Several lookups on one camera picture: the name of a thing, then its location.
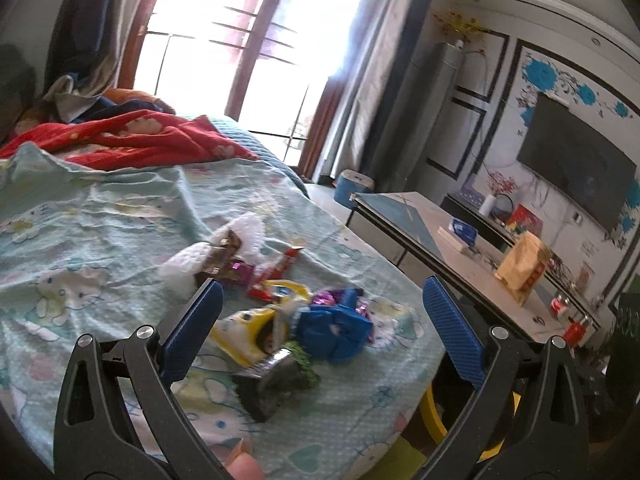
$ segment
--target white vase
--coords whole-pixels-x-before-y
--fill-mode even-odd
[[[482,216],[489,216],[491,211],[494,210],[496,200],[497,198],[494,195],[487,195],[484,199],[484,202],[482,202],[482,205],[480,206],[478,212]]]

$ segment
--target blue quilted mattress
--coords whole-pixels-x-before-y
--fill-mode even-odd
[[[263,160],[267,164],[270,164],[274,168],[277,168],[278,170],[283,172],[291,179],[291,181],[298,187],[300,191],[302,191],[302,193],[306,197],[309,197],[308,193],[306,192],[305,183],[302,182],[302,179],[300,179],[300,177],[297,176],[289,166],[284,164],[284,162],[282,162],[279,158],[273,155],[273,153],[267,150],[267,148],[265,148],[258,139],[252,136],[251,133],[249,133],[244,128],[241,128],[240,124],[229,117],[207,117],[209,118],[209,121],[211,121],[211,124],[213,124],[221,134],[229,137],[229,139],[234,140],[248,150],[251,150],[260,157],[260,160]]]

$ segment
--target ceiling molding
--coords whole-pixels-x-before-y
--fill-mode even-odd
[[[550,12],[554,12],[583,27],[592,30],[605,40],[623,50],[637,62],[640,62],[640,46],[630,40],[625,34],[611,27],[592,14],[585,12],[578,7],[572,6],[562,0],[517,0],[526,4],[534,5]]]

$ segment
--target black tv screen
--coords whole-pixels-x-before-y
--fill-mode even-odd
[[[567,195],[606,232],[618,222],[636,165],[563,104],[540,94],[517,160]]]

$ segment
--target blue gripper pad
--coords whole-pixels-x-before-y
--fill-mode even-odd
[[[484,349],[456,301],[436,276],[431,276],[424,282],[422,303],[458,375],[479,390],[486,377]]]
[[[222,286],[210,282],[185,307],[184,315],[159,349],[158,375],[165,386],[181,381],[193,364],[223,306]]]

